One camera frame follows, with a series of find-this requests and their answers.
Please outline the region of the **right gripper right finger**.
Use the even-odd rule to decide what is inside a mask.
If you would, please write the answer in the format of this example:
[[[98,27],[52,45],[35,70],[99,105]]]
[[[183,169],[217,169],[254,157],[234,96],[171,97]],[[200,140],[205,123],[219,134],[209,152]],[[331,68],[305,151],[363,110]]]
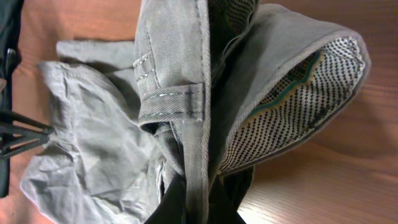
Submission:
[[[218,176],[209,197],[208,224],[246,224],[238,213],[254,178],[254,167]]]

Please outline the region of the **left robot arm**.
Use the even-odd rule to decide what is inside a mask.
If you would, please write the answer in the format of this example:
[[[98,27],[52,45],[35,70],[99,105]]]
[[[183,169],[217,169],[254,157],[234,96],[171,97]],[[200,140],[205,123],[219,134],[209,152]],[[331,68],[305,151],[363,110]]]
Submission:
[[[54,132],[12,110],[12,74],[21,63],[18,49],[23,0],[1,0],[1,198],[9,194],[11,157],[41,146]]]

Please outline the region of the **grey shorts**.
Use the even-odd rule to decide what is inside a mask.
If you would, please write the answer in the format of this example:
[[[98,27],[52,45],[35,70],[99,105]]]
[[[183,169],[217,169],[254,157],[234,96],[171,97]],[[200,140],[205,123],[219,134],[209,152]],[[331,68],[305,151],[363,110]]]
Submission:
[[[145,223],[177,174],[186,223],[208,223],[218,176],[307,141],[371,63],[357,32],[258,1],[143,1],[133,41],[56,51],[54,132],[20,185],[55,223]]]

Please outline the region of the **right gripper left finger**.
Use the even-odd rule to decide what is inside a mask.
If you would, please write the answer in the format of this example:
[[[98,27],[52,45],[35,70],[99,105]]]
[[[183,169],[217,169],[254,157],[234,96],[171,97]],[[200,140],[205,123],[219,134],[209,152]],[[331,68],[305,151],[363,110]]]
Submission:
[[[160,205],[145,224],[186,224],[186,183],[180,175],[172,179]]]

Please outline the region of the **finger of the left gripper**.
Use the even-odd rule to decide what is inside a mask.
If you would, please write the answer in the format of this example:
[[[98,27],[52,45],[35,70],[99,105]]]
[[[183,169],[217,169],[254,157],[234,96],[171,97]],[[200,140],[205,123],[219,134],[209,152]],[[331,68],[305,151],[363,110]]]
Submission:
[[[47,143],[53,127],[9,110],[1,110],[1,159]]]

